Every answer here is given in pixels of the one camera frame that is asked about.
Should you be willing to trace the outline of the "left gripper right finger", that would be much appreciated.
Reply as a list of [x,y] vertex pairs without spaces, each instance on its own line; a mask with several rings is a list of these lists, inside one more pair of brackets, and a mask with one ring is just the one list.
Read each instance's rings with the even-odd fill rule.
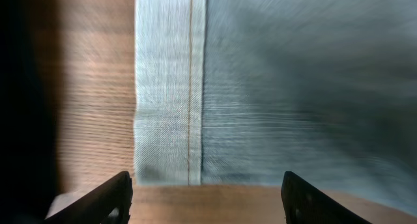
[[281,199],[286,224],[370,224],[292,171],[284,173]]

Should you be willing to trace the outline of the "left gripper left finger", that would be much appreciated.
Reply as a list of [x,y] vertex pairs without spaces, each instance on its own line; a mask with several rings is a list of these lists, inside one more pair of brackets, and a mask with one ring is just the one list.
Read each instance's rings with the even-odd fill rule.
[[132,179],[122,171],[60,212],[44,220],[47,224],[128,224],[132,205]]

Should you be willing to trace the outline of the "light blue denim shorts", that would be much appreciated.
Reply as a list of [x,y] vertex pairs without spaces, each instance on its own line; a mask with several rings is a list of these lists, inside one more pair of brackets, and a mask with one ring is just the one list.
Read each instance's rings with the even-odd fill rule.
[[416,0],[135,0],[142,186],[321,189],[416,214]]

